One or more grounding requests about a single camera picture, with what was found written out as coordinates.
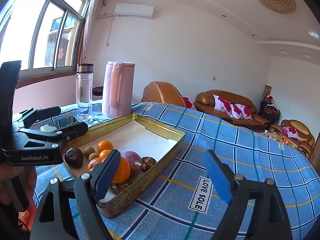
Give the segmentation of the person's left hand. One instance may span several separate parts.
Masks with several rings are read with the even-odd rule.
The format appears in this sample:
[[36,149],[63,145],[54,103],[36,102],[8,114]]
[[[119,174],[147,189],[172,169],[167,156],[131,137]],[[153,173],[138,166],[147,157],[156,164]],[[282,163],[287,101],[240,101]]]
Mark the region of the person's left hand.
[[8,188],[4,185],[4,181],[20,175],[21,173],[24,172],[25,168],[27,168],[27,172],[25,173],[27,182],[26,182],[24,191],[26,196],[29,199],[33,197],[33,193],[36,186],[36,178],[37,178],[35,167],[18,167],[18,166],[10,166],[8,163],[1,163],[1,168],[0,168],[1,204],[9,205],[11,203],[11,198],[8,193]]

